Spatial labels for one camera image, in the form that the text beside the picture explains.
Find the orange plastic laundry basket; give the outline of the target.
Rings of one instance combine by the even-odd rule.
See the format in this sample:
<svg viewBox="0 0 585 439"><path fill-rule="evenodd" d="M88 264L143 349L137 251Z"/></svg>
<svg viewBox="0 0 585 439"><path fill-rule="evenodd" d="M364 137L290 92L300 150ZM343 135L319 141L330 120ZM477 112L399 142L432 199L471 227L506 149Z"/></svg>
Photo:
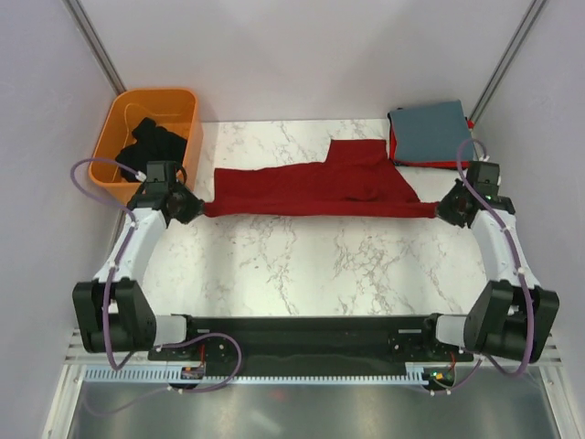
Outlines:
<svg viewBox="0 0 585 439"><path fill-rule="evenodd" d="M157 125L187 140L183 162L179 163L186 171L181 180L189 189L194 189L203 140L197 105L196 95L188 89L127 91L113 102L93 155L115 160L125 146L135 142L133 129L143 118L151 118Z"/></svg>

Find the dark red t shirt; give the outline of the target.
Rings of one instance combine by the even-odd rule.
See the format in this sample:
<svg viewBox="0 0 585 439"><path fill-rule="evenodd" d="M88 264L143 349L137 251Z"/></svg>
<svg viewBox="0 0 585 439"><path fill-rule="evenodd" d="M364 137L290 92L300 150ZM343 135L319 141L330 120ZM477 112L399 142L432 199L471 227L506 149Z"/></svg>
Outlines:
<svg viewBox="0 0 585 439"><path fill-rule="evenodd" d="M218 168L210 218L238 214L433 219L389 161L381 139L333 140L323 162L256 170Z"/></svg>

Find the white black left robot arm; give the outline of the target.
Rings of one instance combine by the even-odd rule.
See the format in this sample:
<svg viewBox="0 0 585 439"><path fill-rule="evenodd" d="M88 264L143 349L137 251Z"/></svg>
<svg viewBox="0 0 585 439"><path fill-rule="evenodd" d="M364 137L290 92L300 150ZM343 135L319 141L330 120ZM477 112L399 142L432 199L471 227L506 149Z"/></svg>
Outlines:
<svg viewBox="0 0 585 439"><path fill-rule="evenodd" d="M200 350L199 335L186 329L185 316L157 315L141 283L170 223L191 222L205 203L186 187L186 171L177 162L153 161L133 175L139 186L130 200L109 202L125 215L121 235L100 270L72 291L82 345L108 357L168 345L180 359L192 359Z"/></svg>

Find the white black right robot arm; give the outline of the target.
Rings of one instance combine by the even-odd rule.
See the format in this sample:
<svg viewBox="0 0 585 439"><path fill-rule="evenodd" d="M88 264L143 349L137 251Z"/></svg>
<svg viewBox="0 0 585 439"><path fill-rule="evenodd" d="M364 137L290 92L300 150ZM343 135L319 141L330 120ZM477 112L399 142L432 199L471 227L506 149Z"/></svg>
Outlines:
<svg viewBox="0 0 585 439"><path fill-rule="evenodd" d="M516 232L516 211L499 193L497 164L473 161L439 203L445 222L469 229L479 246L486 285L466 316L439 315L419 336L420 353L441 359L452 346L489 359L537 362L559 309L558 294L529 268Z"/></svg>

